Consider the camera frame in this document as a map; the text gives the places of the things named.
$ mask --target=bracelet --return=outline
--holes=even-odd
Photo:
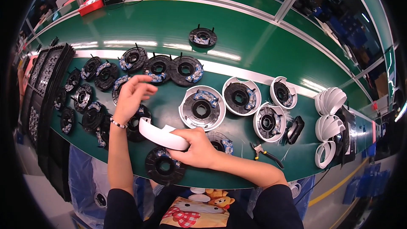
[[[117,123],[112,117],[110,117],[110,122],[115,124],[116,126],[120,127],[120,128],[128,128],[129,125],[120,125],[119,123]]]

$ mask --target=bear cartoon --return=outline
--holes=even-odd
[[[205,193],[211,199],[217,199],[219,197],[223,197],[223,196],[226,196],[228,194],[227,191],[224,191],[222,189],[205,189]]]
[[[223,196],[216,199],[212,199],[208,204],[218,206],[223,209],[229,209],[230,205],[234,203],[235,199],[230,198],[229,196]]]

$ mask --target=left hand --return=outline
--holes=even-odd
[[[122,86],[113,115],[113,119],[117,123],[126,125],[137,112],[141,100],[148,100],[150,95],[154,95],[157,92],[157,87],[145,83],[151,80],[152,78],[148,75],[135,75]]]
[[[19,67],[17,70],[17,77],[19,80],[23,80],[24,77],[24,70],[23,67]]]

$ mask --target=black t-shirt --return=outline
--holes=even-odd
[[[143,222],[134,198],[124,190],[112,189],[104,228],[304,228],[291,190],[285,185],[271,186],[260,194],[253,219],[224,190],[190,194],[189,188],[164,187],[155,198],[154,213]]]

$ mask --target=blue circuit board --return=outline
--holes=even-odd
[[[198,38],[196,35],[194,35],[194,39],[193,39],[194,43],[199,43],[199,44],[204,44],[207,45],[209,44],[209,39],[208,38]]]
[[[194,95],[194,100],[198,100],[198,99],[207,100],[208,102],[210,102],[210,104],[212,105],[213,108],[216,108],[216,105],[218,104],[218,100],[219,100],[212,93],[207,92],[207,91],[202,91],[202,90],[198,90]]]
[[[138,108],[138,110],[137,110],[137,113],[138,113],[138,114],[144,114],[144,108],[140,106],[140,107]]]
[[[179,168],[179,167],[181,166],[181,162],[178,161],[178,160],[173,159],[173,158],[171,157],[170,153],[169,153],[166,149],[159,149],[159,150],[157,151],[156,155],[157,155],[157,156],[166,156],[166,157],[169,157],[169,158],[171,158],[171,159],[174,161],[174,163],[176,164],[176,167]]]
[[[222,145],[225,147],[226,154],[233,155],[233,144],[231,143],[231,140],[222,139]]]
[[[65,127],[62,128],[62,131],[64,132],[64,134],[68,134],[69,131],[72,128],[72,120],[68,119],[68,125],[66,125]]]
[[[84,69],[84,68],[81,69],[81,78],[82,78],[82,79],[85,80],[86,78],[89,77],[89,75],[90,75],[90,72],[87,73],[87,72],[85,72],[85,69]]]
[[[246,109],[251,110],[256,107],[256,95],[254,94],[253,90],[247,88],[247,94],[249,94],[249,102],[246,104]]]
[[[165,79],[165,77],[167,76],[166,73],[161,73],[161,74],[155,75],[155,74],[151,73],[149,70],[146,70],[144,73],[146,75],[150,76],[151,78],[153,78],[153,80],[151,82],[162,82]]]
[[[98,143],[99,143],[98,148],[104,148],[106,146],[106,142],[104,142],[102,139],[102,135],[100,134],[99,127],[96,129],[96,137],[97,137]]]
[[[105,68],[105,67],[110,67],[110,63],[109,62],[105,62],[103,64],[101,64],[98,69],[96,70],[96,76],[99,76],[100,71]]]
[[[119,79],[117,79],[117,80],[114,82],[113,90],[118,89],[119,86],[120,86],[120,84],[122,84],[123,82],[128,81],[130,78],[131,78],[131,76],[123,75],[122,77],[120,77]]]
[[[197,82],[199,81],[199,79],[201,79],[202,75],[203,75],[204,69],[201,66],[201,64],[196,64],[195,65],[195,72],[193,74],[191,74],[190,76],[188,76],[187,78],[185,78],[187,81],[189,82]]]
[[[130,64],[130,63],[126,63],[125,57],[122,56],[122,57],[119,59],[119,66],[120,66],[120,68],[123,69],[123,70],[128,70],[128,69],[130,69],[133,65]]]
[[[275,113],[274,119],[276,119],[276,125],[274,126],[274,129],[272,130],[272,134],[277,135],[278,133],[280,133],[280,129],[281,129],[281,117]]]
[[[92,109],[92,108],[95,108],[96,111],[99,112],[100,109],[102,109],[102,104],[99,103],[99,102],[93,102],[92,104],[90,104],[90,105],[88,106],[88,110],[90,110],[90,109]]]
[[[282,105],[285,107],[290,107],[293,104],[293,95],[291,93],[288,93],[288,99]]]

